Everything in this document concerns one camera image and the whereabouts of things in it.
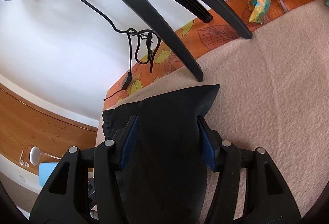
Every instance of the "metal screw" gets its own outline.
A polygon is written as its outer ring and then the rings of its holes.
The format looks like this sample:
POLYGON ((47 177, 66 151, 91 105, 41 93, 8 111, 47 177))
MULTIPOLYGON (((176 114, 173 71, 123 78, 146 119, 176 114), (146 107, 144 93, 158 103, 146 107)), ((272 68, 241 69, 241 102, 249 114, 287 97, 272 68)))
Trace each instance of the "metal screw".
POLYGON ((108 139, 107 141, 105 141, 105 146, 112 146, 114 144, 114 140, 112 139, 108 139))
POLYGON ((262 148, 262 147, 257 148, 257 151, 260 154, 265 154, 266 153, 266 150, 264 148, 262 148))
POLYGON ((76 151, 78 150, 78 147, 76 147, 76 146, 72 146, 71 148, 69 148, 69 152, 70 153, 75 153, 76 151))
POLYGON ((222 145, 223 145, 224 147, 229 147, 229 146, 232 145, 232 143, 231 143, 230 141, 228 141, 228 140, 223 140, 223 141, 222 141, 222 145))

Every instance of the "black cushion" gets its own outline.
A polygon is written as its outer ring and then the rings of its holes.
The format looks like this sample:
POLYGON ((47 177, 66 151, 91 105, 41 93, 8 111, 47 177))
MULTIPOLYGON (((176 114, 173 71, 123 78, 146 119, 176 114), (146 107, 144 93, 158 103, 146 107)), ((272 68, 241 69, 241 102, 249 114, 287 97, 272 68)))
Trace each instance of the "black cushion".
POLYGON ((103 112, 106 139, 140 118, 130 164, 117 172, 130 224, 197 223, 207 187, 197 116, 205 116, 219 85, 185 88, 103 112))

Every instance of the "blue padding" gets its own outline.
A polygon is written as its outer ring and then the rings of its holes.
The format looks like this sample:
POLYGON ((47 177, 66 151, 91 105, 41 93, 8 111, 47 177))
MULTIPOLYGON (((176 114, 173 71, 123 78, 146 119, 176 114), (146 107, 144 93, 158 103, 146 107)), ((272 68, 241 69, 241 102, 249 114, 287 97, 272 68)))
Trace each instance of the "blue padding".
POLYGON ((44 186, 54 171, 55 167, 58 163, 41 163, 39 164, 39 184, 40 186, 44 186))
POLYGON ((129 133, 127 135, 126 141, 122 147, 121 152, 121 162, 120 168, 123 170, 130 162, 131 155, 137 141, 137 136, 139 132, 139 117, 136 116, 129 133))
POLYGON ((212 171, 216 169, 216 162, 215 162, 215 151, 213 150, 213 147, 211 146, 211 143, 209 141, 209 138, 199 120, 197 120, 201 142, 202 142, 202 155, 203 158, 207 164, 208 167, 212 171))

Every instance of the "white wall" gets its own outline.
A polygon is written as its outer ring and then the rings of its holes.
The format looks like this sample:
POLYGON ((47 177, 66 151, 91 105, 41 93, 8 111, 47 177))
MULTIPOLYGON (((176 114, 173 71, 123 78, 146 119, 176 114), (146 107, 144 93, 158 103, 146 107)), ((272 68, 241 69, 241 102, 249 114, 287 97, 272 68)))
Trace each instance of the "white wall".
MULTIPOLYGON (((119 29, 147 27, 120 0, 88 1, 119 29)), ((173 29, 194 18, 173 0, 149 1, 173 29)), ((0 38, 0 82, 86 124, 97 126, 102 99, 128 70, 126 36, 79 0, 0 1, 0 38)))
POLYGON ((19 209, 19 211, 21 211, 23 213, 24 216, 26 216, 27 219, 30 219, 30 213, 29 212, 26 212, 22 208, 19 208, 19 207, 17 207, 17 208, 19 209))

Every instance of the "floral pattern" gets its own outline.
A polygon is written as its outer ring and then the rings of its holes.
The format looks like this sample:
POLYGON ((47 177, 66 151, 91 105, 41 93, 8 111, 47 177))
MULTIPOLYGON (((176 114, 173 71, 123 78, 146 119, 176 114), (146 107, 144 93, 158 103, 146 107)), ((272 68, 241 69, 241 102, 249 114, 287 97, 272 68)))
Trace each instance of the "floral pattern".
MULTIPOLYGON (((272 0, 268 13, 264 17, 264 24, 312 1, 314 0, 272 0)), ((229 0, 227 3, 241 17, 250 31, 253 32, 262 26, 259 23, 249 22, 252 10, 249 9, 248 0, 229 0)), ((176 31, 176 34, 195 58, 199 58, 239 37, 236 31, 213 10, 210 10, 210 13, 213 15, 213 20, 210 23, 205 24, 201 20, 195 19, 176 31)), ((154 60, 153 73, 150 73, 149 65, 135 64, 132 69, 133 80, 128 89, 107 99, 104 103, 104 110, 183 66, 164 43, 161 43, 154 60)), ((120 90, 124 78, 125 75, 109 89, 106 97, 120 90)))

